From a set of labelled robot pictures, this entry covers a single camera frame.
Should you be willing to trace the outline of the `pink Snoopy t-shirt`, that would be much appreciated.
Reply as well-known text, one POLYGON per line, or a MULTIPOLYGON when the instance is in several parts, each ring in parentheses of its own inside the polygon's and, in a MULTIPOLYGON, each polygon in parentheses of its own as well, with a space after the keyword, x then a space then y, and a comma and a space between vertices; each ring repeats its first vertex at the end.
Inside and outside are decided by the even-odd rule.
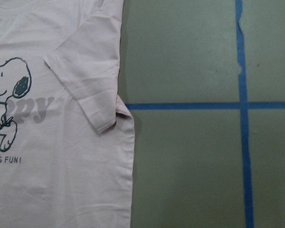
POLYGON ((128 228, 121 0, 0 0, 0 228, 128 228))

